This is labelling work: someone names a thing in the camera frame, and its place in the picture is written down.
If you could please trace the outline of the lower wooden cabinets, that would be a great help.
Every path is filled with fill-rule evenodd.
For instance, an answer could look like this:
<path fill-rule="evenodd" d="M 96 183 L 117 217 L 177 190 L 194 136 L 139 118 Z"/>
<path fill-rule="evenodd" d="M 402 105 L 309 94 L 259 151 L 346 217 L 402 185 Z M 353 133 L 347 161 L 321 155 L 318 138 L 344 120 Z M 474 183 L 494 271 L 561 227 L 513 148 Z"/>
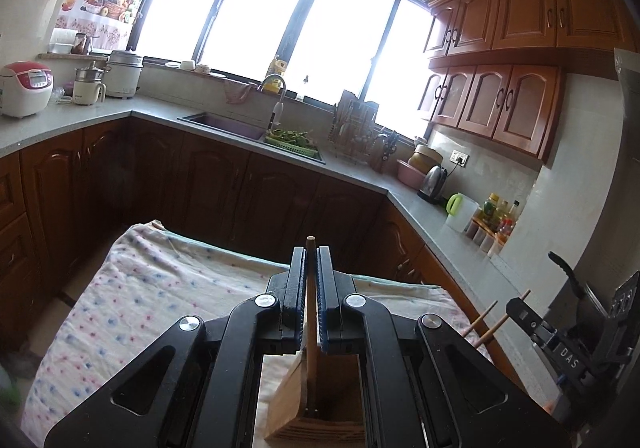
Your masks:
<path fill-rule="evenodd" d="M 284 262 L 307 236 L 341 271 L 437 283 L 471 320 L 451 269 L 385 195 L 218 139 L 127 117 L 65 132 L 1 161 L 1 342 L 26 335 L 73 265 L 120 225 L 172 231 Z"/>

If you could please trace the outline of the green vegetables basket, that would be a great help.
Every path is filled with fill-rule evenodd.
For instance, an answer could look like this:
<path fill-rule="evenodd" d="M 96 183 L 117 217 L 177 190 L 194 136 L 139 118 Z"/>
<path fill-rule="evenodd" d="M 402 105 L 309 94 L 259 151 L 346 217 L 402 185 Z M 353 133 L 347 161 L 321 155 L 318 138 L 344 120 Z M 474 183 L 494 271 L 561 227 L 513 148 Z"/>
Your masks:
<path fill-rule="evenodd" d="M 272 146 L 282 148 L 289 153 L 297 153 L 311 159 L 319 159 L 320 153 L 307 132 L 283 129 L 270 129 L 264 141 Z"/>

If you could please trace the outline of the dish drying rack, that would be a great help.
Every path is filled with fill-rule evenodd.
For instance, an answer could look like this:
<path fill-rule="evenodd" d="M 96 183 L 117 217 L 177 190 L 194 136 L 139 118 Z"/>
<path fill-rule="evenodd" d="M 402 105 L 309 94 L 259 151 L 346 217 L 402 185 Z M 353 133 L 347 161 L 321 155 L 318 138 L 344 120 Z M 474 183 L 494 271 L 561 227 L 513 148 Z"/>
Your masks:
<path fill-rule="evenodd" d="M 337 156 L 366 163 L 375 172 L 382 173 L 396 153 L 399 134 L 376 122 L 379 108 L 378 103 L 361 101 L 354 93 L 344 90 L 334 106 L 328 140 Z"/>

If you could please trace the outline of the floral white tablecloth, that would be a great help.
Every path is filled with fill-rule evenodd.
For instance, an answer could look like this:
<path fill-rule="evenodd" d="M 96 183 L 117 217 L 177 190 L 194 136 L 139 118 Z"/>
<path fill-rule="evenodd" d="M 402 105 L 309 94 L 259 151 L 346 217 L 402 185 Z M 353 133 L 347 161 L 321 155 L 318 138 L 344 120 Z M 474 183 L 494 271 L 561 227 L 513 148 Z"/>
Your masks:
<path fill-rule="evenodd" d="M 247 257 L 168 231 L 152 222 L 130 227 L 56 332 L 26 399 L 21 429 L 38 447 L 70 412 L 184 316 L 205 321 L 265 292 L 286 265 Z M 265 439 L 268 402 L 295 354 L 262 360 L 253 442 L 249 446 L 341 447 L 361 444 Z"/>

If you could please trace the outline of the wooden chopstick pair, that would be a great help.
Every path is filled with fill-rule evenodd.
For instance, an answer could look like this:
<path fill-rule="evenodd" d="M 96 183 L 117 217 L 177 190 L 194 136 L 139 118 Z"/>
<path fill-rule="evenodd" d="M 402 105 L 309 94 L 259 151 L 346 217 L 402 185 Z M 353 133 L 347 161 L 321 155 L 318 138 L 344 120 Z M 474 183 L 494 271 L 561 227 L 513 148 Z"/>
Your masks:
<path fill-rule="evenodd" d="M 506 320 L 509 319 L 508 314 L 503 314 L 491 327 L 489 327 L 482 335 L 478 337 L 478 339 L 473 343 L 475 348 L 480 348 L 480 346 L 489 343 L 493 338 L 495 338 L 496 332 L 506 323 Z"/>
<path fill-rule="evenodd" d="M 480 325 L 485 317 L 492 311 L 492 309 L 498 304 L 498 300 L 493 301 L 488 307 L 487 309 L 484 310 L 484 312 L 482 312 L 480 315 L 478 315 L 477 318 L 475 318 L 472 323 L 469 325 L 469 327 L 467 327 L 466 329 L 464 329 L 461 332 L 461 336 L 462 338 L 466 338 L 473 330 L 475 330 L 475 328 Z"/>

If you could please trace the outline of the red white rice cooker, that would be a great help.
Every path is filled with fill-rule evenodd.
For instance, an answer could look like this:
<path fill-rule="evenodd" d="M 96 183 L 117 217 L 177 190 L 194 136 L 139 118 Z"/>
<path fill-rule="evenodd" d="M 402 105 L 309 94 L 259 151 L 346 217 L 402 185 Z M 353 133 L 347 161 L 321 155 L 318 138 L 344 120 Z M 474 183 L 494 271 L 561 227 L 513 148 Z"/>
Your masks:
<path fill-rule="evenodd" d="M 20 60 L 1 68 L 1 113 L 22 119 L 47 107 L 53 90 L 53 74 L 43 64 Z"/>

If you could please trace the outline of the white pot cooker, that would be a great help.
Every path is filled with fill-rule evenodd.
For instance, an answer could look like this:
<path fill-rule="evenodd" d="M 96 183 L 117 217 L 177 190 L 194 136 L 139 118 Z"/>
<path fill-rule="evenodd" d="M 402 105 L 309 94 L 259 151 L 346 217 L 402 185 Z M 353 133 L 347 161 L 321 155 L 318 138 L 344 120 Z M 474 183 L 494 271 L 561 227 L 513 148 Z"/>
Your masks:
<path fill-rule="evenodd" d="M 105 65 L 103 82 L 105 95 L 115 98 L 132 98 L 138 90 L 143 69 L 143 57 L 135 52 L 113 50 Z"/>

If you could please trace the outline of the upper wooden cabinets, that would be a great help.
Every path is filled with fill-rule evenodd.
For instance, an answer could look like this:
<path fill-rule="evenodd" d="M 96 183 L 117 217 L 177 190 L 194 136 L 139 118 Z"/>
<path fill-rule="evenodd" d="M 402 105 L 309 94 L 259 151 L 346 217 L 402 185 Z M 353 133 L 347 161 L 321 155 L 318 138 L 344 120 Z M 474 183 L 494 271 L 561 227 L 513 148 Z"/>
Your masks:
<path fill-rule="evenodd" d="M 565 77 L 639 49 L 624 0 L 430 0 L 431 120 L 547 160 Z"/>

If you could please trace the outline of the green handled white jug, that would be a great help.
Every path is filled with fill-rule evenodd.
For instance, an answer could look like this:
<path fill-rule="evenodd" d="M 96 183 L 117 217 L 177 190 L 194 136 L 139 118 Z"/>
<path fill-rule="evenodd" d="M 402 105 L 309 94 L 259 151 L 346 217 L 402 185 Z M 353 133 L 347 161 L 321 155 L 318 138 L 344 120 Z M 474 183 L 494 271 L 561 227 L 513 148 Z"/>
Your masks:
<path fill-rule="evenodd" d="M 454 194 L 447 201 L 445 224 L 457 233 L 463 233 L 479 208 L 480 205 L 465 194 Z"/>

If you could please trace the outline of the spice jar rack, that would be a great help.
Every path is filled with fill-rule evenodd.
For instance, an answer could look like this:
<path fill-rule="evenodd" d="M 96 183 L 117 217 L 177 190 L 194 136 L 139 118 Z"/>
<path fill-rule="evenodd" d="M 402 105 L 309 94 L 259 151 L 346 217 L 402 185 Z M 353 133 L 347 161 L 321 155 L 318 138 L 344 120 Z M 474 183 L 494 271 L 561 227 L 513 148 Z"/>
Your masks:
<path fill-rule="evenodd" d="M 464 232 L 488 257 L 501 252 L 514 231 L 522 211 L 521 202 L 512 202 L 491 193 L 474 213 Z"/>

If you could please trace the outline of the wooden utensil holder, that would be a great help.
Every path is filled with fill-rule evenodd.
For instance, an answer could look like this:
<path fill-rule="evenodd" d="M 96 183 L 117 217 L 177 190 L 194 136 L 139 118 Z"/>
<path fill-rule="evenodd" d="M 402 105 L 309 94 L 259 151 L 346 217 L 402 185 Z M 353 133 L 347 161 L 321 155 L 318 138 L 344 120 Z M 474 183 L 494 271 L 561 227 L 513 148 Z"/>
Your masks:
<path fill-rule="evenodd" d="M 358 357 L 302 350 L 269 399 L 265 439 L 362 444 Z"/>

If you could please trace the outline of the wooden cabinets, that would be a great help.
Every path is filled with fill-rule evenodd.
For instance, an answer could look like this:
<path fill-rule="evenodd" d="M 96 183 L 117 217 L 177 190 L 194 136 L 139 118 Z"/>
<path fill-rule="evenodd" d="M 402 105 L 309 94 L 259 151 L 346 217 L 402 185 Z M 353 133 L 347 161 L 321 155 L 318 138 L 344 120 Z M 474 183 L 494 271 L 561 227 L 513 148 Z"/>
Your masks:
<path fill-rule="evenodd" d="M 431 120 L 547 160 L 565 77 L 639 49 L 624 0 L 430 0 Z"/>
<path fill-rule="evenodd" d="M 341 271 L 437 283 L 471 320 L 451 269 L 385 195 L 218 139 L 127 117 L 65 132 L 1 161 L 1 342 L 26 335 L 73 265 L 120 225 L 172 231 L 284 262 L 307 236 Z"/>

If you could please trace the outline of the wooden chopstick group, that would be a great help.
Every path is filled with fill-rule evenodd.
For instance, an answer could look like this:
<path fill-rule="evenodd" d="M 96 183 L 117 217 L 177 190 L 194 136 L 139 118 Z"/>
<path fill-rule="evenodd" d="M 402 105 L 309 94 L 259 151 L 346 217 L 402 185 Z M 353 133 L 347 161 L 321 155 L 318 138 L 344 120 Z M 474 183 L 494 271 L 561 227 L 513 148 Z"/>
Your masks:
<path fill-rule="evenodd" d="M 317 245 L 314 236 L 306 238 L 306 318 L 307 318 L 307 411 L 316 413 L 318 344 L 317 344 Z"/>

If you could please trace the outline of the electric kettle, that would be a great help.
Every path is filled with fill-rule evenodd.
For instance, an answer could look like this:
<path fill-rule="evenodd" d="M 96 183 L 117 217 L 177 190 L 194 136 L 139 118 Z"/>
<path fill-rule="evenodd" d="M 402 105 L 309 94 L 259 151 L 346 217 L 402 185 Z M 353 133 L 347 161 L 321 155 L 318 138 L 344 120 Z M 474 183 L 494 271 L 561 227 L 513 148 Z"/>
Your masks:
<path fill-rule="evenodd" d="M 418 196 L 423 200 L 437 205 L 442 200 L 442 189 L 447 181 L 448 171 L 440 164 L 434 165 L 424 177 L 418 190 Z"/>

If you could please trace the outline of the wall power socket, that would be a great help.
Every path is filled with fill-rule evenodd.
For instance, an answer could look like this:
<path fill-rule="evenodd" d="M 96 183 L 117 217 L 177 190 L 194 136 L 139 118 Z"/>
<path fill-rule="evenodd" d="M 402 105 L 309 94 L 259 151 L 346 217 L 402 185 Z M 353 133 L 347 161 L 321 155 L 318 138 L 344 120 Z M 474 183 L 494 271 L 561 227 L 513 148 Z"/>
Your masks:
<path fill-rule="evenodd" d="M 453 150 L 450 153 L 449 161 L 458 167 L 464 168 L 469 160 L 469 154 L 460 150 Z"/>

